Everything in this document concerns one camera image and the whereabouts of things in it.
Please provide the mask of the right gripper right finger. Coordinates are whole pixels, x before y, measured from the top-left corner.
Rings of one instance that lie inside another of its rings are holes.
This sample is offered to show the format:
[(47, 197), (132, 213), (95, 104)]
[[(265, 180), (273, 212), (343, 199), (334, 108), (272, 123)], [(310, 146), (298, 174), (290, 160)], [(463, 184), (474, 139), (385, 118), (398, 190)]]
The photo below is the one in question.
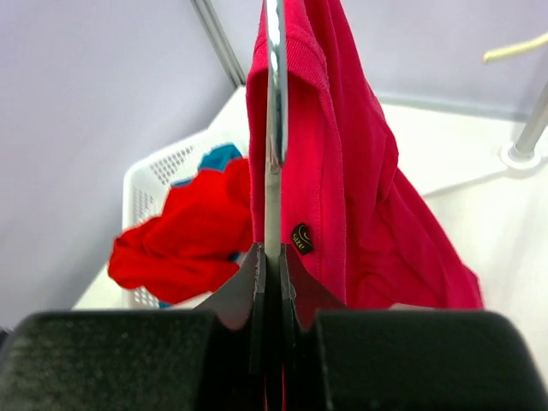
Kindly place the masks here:
[(518, 330), (488, 311), (348, 309), (292, 247), (280, 262), (288, 410), (544, 410)]

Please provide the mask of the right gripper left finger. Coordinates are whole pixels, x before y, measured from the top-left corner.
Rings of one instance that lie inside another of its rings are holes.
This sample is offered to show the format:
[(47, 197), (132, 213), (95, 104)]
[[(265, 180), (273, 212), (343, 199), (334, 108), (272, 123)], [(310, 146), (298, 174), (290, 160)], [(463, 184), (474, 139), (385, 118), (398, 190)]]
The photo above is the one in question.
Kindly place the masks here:
[(4, 410), (262, 410), (265, 256), (195, 309), (35, 313), (1, 348)]

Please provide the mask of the crimson t shirt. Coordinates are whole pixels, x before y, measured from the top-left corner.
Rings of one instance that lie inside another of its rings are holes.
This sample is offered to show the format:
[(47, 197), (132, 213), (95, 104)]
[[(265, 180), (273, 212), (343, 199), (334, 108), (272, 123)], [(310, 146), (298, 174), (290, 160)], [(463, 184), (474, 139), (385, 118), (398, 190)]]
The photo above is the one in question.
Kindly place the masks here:
[(338, 1), (284, 4), (289, 149), (282, 240), (356, 309), (481, 309), (477, 277), (398, 167)]

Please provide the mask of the grey clothes hanger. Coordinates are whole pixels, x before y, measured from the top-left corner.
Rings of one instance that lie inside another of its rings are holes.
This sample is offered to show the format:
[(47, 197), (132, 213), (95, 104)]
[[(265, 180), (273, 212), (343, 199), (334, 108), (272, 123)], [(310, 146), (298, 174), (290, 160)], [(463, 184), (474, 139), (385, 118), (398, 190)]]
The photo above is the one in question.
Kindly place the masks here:
[(265, 149), (265, 255), (270, 265), (281, 254), (282, 167), (289, 142), (288, 65), (284, 5), (265, 1), (268, 68)]

